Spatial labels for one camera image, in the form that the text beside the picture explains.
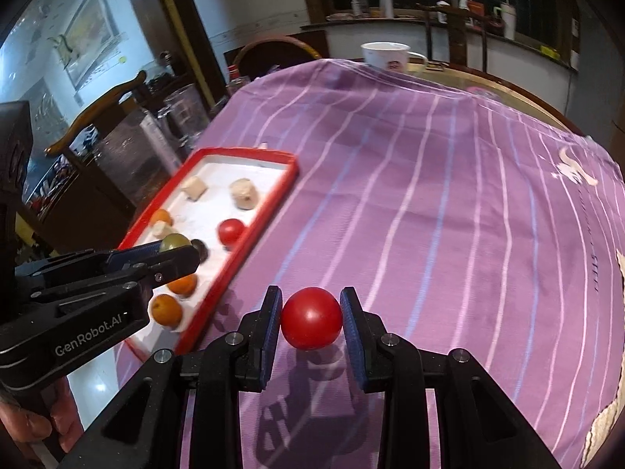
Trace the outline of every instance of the silver bolt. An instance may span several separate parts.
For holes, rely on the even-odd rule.
[[[154,361],[156,363],[167,363],[174,355],[169,349],[159,349],[154,353]]]
[[[394,333],[385,333],[382,335],[380,340],[382,341],[382,344],[389,347],[393,347],[399,344],[399,337]]]
[[[451,351],[451,356],[458,363],[466,363],[471,359],[471,355],[466,349],[454,349]]]
[[[243,342],[243,335],[238,331],[231,331],[226,335],[226,344],[229,346],[237,346]]]

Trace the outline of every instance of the purple tablecloth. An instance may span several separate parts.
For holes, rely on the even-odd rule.
[[[199,145],[262,142],[296,153],[301,175],[202,346],[268,285],[285,298],[354,286],[417,347],[470,350],[562,467],[578,467],[623,355],[625,191],[605,150],[478,95],[347,61],[255,81]],[[597,186],[566,169],[562,149]],[[280,335],[268,389],[241,395],[245,467],[375,467],[381,418],[382,397],[354,386],[342,335],[311,353]]]

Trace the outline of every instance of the red ball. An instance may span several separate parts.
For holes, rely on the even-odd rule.
[[[245,231],[245,224],[239,219],[228,219],[220,222],[217,227],[217,236],[226,248],[233,247]]]
[[[280,325],[284,338],[296,349],[321,349],[339,336],[343,313],[326,290],[304,288],[284,304]]]

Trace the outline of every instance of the food piece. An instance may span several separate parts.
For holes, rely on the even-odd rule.
[[[200,264],[204,263],[204,261],[207,260],[208,256],[210,256],[211,254],[210,250],[208,250],[208,247],[201,239],[192,239],[191,245],[193,245],[195,247],[195,250],[197,250],[199,253]]]
[[[258,191],[251,180],[240,178],[230,184],[230,195],[239,210],[252,210],[258,204]]]
[[[180,185],[180,189],[187,194],[190,200],[198,200],[207,188],[206,183],[197,176],[190,176]]]
[[[152,216],[150,217],[150,226],[153,226],[159,221],[165,222],[170,226],[174,225],[174,219],[171,217],[170,212],[163,208],[158,208],[158,210],[152,213]]]
[[[182,321],[182,306],[173,296],[159,294],[150,302],[152,319],[162,326],[175,328]]]
[[[152,226],[152,234],[157,239],[163,239],[172,233],[175,233],[175,229],[164,220],[157,220]]]
[[[180,277],[167,284],[168,289],[174,294],[180,294],[182,297],[189,297],[198,287],[198,276],[195,273]]]
[[[217,227],[217,236],[224,247],[231,249],[245,231],[245,224],[239,219],[227,219]]]
[[[310,351],[336,340],[343,326],[343,314],[332,294],[321,288],[304,288],[284,304],[280,325],[289,344]]]
[[[180,233],[171,233],[161,241],[159,252],[167,252],[171,249],[177,249],[178,247],[184,247],[185,245],[191,245],[189,239]]]

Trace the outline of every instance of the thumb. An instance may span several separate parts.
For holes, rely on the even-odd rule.
[[[12,404],[0,403],[0,420],[18,443],[42,441],[52,433],[46,418]]]

